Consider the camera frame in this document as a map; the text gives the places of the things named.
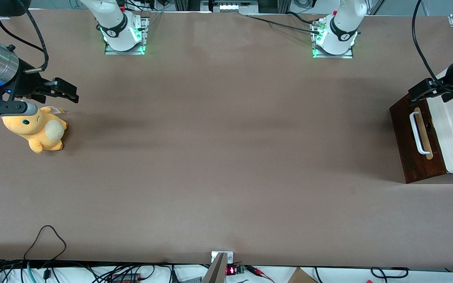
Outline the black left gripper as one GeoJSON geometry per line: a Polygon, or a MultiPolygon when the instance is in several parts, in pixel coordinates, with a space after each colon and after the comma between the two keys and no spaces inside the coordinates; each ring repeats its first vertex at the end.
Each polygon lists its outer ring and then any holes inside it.
{"type": "Polygon", "coordinates": [[[410,107],[419,101],[440,97],[444,103],[453,100],[453,63],[446,69],[444,76],[439,79],[442,87],[431,78],[423,79],[408,90],[407,102],[410,107]]]}

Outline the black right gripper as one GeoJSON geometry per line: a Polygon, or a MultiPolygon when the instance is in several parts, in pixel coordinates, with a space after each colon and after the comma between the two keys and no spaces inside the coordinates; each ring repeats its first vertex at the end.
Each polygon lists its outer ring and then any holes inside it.
{"type": "Polygon", "coordinates": [[[8,93],[10,101],[15,98],[27,98],[44,104],[47,97],[63,98],[73,103],[79,102],[77,87],[59,77],[52,81],[43,79],[39,73],[26,74],[25,69],[32,68],[29,63],[19,60],[16,75],[8,83],[0,86],[0,94],[8,93]]]}

